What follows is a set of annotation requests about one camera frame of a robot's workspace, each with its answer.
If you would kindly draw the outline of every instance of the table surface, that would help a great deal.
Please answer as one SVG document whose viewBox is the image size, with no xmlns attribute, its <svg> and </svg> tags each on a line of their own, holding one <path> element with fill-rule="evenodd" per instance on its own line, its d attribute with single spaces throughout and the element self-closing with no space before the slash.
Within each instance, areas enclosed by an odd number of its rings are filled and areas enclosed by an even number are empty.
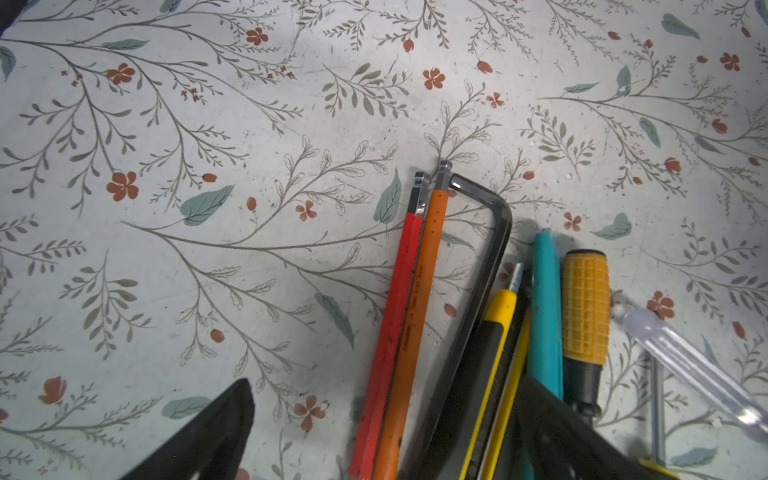
<svg viewBox="0 0 768 480">
<path fill-rule="evenodd" d="M 32 0 L 0 38 L 0 477 L 118 478 L 235 378 L 238 480 L 345 478 L 413 174 L 438 159 L 768 396 L 765 0 Z M 409 430 L 492 222 L 453 197 Z M 498 273 L 503 283 L 509 265 Z M 614 325 L 596 428 L 650 450 Z M 684 478 L 765 448 L 667 379 Z"/>
</svg>

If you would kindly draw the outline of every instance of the teal marker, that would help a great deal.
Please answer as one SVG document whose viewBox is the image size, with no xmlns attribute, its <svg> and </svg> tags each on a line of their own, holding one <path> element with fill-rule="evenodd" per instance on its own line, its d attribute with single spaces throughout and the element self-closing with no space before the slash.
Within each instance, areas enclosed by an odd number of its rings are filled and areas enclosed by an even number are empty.
<svg viewBox="0 0 768 480">
<path fill-rule="evenodd" d="M 560 306 L 560 257 L 548 228 L 536 235 L 533 247 L 531 339 L 528 374 L 563 398 L 563 319 Z M 523 449 L 522 478 L 534 480 L 533 466 Z"/>
</svg>

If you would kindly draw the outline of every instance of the transparent handle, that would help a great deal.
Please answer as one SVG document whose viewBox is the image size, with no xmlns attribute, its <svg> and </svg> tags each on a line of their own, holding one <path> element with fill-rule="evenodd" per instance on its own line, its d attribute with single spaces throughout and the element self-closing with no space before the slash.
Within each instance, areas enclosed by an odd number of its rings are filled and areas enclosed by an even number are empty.
<svg viewBox="0 0 768 480">
<path fill-rule="evenodd" d="M 712 363 L 651 310 L 640 308 L 624 317 L 624 330 L 677 378 L 742 427 L 768 442 L 768 412 L 719 366 Z"/>
</svg>

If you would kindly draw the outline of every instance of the yellow screwdriver handle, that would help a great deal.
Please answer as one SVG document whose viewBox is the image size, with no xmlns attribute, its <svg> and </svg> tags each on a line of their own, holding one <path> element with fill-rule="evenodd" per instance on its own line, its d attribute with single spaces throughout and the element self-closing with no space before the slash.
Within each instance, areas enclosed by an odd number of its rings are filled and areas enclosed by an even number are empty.
<svg viewBox="0 0 768 480">
<path fill-rule="evenodd" d="M 608 260 L 596 250 L 572 250 L 561 278 L 563 355 L 605 365 L 611 332 L 611 288 Z"/>
</svg>

